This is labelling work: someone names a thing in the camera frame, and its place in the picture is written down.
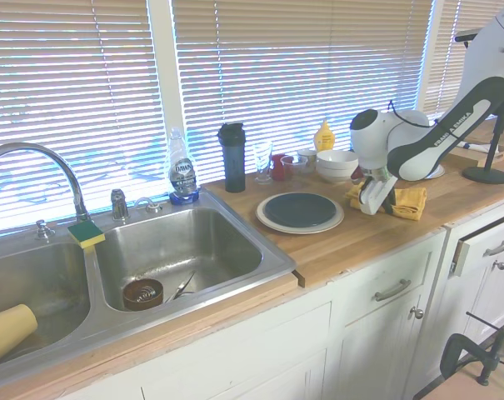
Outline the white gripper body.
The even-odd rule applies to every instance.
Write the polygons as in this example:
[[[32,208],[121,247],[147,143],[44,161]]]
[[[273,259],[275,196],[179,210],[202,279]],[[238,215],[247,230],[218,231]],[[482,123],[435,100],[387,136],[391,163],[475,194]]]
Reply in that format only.
[[[382,208],[387,194],[395,193],[395,183],[395,179],[386,181],[366,179],[358,195],[361,211],[367,215],[375,215]]]

